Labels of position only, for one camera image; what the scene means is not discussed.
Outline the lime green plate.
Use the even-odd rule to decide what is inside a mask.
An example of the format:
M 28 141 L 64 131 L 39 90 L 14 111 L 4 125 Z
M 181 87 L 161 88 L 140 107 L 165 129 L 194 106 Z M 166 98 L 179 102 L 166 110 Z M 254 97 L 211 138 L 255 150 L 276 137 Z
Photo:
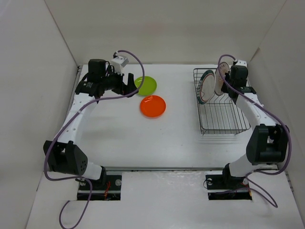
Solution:
M 157 89 L 157 82 L 154 78 L 150 76 L 145 76 L 142 86 L 138 91 L 139 96 L 149 96 L 152 95 Z

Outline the orange sunburst patterned plate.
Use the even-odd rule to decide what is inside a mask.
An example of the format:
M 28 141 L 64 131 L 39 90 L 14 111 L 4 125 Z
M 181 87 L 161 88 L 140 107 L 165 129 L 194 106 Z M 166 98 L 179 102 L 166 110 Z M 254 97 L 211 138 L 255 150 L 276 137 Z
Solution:
M 224 84 L 222 76 L 225 77 L 225 74 L 228 73 L 229 71 L 230 71 L 230 66 L 227 62 L 221 62 L 219 67 L 216 68 L 214 92 L 218 96 L 224 94 L 224 92 L 222 91 L 222 86 Z

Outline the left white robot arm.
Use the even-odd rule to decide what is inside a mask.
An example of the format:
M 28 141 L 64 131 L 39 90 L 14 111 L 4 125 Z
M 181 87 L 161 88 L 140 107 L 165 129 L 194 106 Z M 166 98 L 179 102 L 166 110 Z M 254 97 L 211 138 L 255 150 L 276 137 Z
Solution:
M 123 82 L 123 69 L 128 62 L 127 57 L 117 54 L 110 61 L 89 60 L 88 72 L 75 89 L 73 103 L 63 126 L 52 141 L 47 140 L 43 145 L 44 175 L 48 180 L 53 180 L 48 175 L 48 170 L 51 170 L 69 174 L 71 179 L 87 179 L 95 189 L 105 187 L 105 168 L 89 161 L 77 144 L 99 102 L 128 98 L 138 93 L 132 73 L 128 74 L 127 83 Z

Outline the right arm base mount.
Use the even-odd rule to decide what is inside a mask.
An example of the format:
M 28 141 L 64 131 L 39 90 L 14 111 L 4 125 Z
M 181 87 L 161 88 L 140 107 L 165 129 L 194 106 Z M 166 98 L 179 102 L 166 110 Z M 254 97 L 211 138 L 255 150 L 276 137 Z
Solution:
M 249 184 L 244 177 L 225 180 L 222 174 L 205 174 L 203 183 L 208 200 L 252 200 Z

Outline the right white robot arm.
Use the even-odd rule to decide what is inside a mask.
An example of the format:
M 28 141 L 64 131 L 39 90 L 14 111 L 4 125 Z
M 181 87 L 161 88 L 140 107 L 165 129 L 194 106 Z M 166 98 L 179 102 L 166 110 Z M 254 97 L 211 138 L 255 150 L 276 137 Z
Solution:
M 287 127 L 267 113 L 254 88 L 246 85 L 247 76 L 246 62 L 235 61 L 222 86 L 222 91 L 241 109 L 253 131 L 245 154 L 222 171 L 220 182 L 227 189 L 238 188 L 246 174 L 262 165 L 283 162 L 289 142 Z

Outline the green rimmed white plate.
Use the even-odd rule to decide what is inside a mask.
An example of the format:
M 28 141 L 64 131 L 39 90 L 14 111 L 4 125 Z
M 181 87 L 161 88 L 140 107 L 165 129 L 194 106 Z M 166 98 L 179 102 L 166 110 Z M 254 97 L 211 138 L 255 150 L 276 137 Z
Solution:
M 199 104 L 206 104 L 214 95 L 215 74 L 206 70 L 200 78 L 196 89 L 196 98 Z

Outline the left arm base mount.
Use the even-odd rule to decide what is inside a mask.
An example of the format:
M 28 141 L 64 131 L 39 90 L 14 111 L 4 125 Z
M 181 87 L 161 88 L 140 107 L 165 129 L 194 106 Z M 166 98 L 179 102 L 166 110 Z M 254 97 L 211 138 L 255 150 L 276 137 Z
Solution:
M 90 193 L 90 185 L 84 179 L 76 179 L 79 182 L 77 200 L 87 200 Z M 122 174 L 110 174 L 106 177 L 106 183 L 92 180 L 92 194 L 90 200 L 94 201 L 119 201 L 121 200 Z

